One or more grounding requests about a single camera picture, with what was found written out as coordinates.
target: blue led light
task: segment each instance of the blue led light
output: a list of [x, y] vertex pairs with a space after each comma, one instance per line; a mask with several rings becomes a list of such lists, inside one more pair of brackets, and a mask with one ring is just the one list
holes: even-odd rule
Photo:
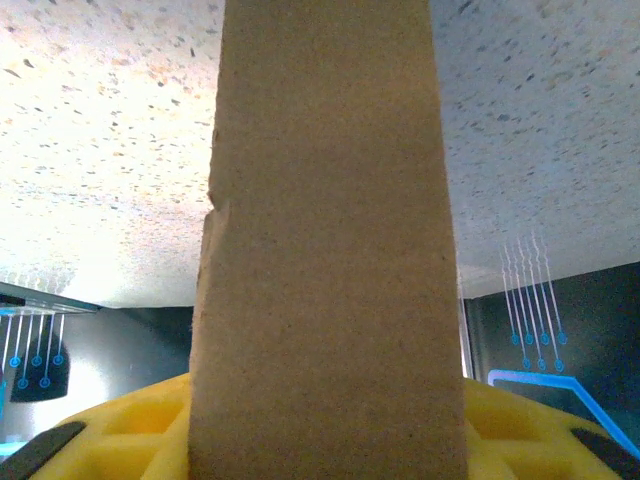
[[9, 457], [26, 444], [27, 442], [0, 443], [0, 457]]
[[640, 449], [636, 447], [629, 437], [616, 425], [607, 412], [595, 401], [575, 377], [553, 375], [550, 373], [516, 372], [513, 370], [491, 370], [488, 376], [489, 385], [493, 386], [496, 380], [505, 382], [526, 383], [541, 387], [560, 388], [571, 390], [589, 409], [591, 414], [600, 422], [600, 425], [609, 432], [611, 438], [618, 442], [625, 450], [640, 460]]

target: textured ceiling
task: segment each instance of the textured ceiling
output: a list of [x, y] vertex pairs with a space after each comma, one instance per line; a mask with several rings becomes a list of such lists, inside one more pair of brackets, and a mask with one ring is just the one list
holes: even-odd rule
[[[640, 260], [640, 3], [431, 5], [464, 294], [532, 234], [555, 278]], [[0, 4], [0, 281], [193, 303], [222, 14]]]

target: brown cardboard panel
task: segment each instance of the brown cardboard panel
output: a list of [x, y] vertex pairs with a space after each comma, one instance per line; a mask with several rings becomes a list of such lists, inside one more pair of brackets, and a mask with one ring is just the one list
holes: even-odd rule
[[192, 478], [466, 478], [423, 0], [226, 7]]

